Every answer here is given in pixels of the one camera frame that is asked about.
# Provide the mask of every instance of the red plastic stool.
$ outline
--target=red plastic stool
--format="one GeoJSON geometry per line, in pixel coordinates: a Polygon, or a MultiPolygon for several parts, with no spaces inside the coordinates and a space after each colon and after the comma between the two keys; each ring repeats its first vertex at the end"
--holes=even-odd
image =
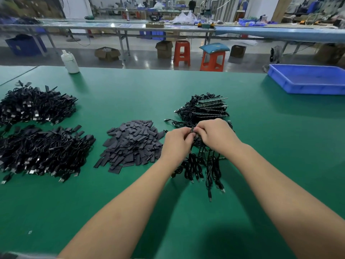
{"type": "Polygon", "coordinates": [[[188,41],[176,41],[174,52],[174,66],[178,66],[179,62],[187,62],[190,66],[190,44],[188,41]],[[185,48],[185,51],[181,53],[181,47],[185,48]]]}
{"type": "Polygon", "coordinates": [[[209,62],[205,62],[206,52],[203,54],[203,60],[201,61],[200,71],[209,71],[209,72],[222,72],[224,68],[225,60],[225,51],[214,52],[210,54],[209,62]],[[217,63],[217,57],[222,55],[223,61],[222,64],[217,63]]]}

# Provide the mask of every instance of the black cloth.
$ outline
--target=black cloth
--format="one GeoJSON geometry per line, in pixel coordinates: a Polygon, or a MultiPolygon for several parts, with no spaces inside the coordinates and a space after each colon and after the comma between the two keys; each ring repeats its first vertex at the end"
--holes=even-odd
{"type": "Polygon", "coordinates": [[[189,9],[192,10],[192,12],[194,13],[194,9],[196,7],[196,2],[195,1],[190,1],[188,6],[189,6],[189,9]]]}

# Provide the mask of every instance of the green table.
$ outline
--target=green table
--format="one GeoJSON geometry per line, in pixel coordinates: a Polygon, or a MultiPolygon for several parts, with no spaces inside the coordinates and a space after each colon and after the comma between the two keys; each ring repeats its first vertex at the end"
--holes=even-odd
{"type": "MultiPolygon", "coordinates": [[[[40,66],[20,79],[76,96],[78,111],[61,125],[80,124],[97,141],[79,177],[64,184],[16,175],[0,185],[0,251],[58,253],[149,167],[119,175],[93,168],[106,131],[133,119],[171,130],[163,120],[177,119],[174,110],[206,92],[229,97],[243,142],[345,217],[344,97],[289,95],[266,74],[81,68],[69,75],[64,67],[40,66]]],[[[0,87],[2,96],[15,82],[0,87]]],[[[211,203],[205,182],[192,185],[183,175],[168,181],[133,258],[294,258],[243,177],[227,160],[220,165],[226,193],[214,188],[211,203]]]]}
{"type": "Polygon", "coordinates": [[[17,78],[32,69],[34,66],[0,66],[0,85],[17,78]]]}

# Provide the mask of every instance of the person's right hand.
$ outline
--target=person's right hand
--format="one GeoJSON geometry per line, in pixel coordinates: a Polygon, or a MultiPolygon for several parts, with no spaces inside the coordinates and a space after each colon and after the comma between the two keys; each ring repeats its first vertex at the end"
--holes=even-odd
{"type": "Polygon", "coordinates": [[[201,135],[203,142],[212,150],[230,158],[232,149],[243,145],[229,124],[222,119],[205,120],[198,123],[194,132],[201,135]]]}

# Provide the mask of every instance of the spray can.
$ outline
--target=spray can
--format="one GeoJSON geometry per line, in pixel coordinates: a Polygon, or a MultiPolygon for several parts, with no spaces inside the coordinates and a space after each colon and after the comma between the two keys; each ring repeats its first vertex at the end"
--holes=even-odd
{"type": "Polygon", "coordinates": [[[65,65],[67,71],[70,74],[79,73],[79,67],[77,61],[74,58],[74,55],[70,52],[67,53],[66,50],[63,50],[63,54],[61,55],[61,59],[63,60],[63,64],[65,65]]]}
{"type": "Polygon", "coordinates": [[[127,8],[126,8],[126,17],[127,17],[127,21],[129,21],[129,12],[127,8]]]}

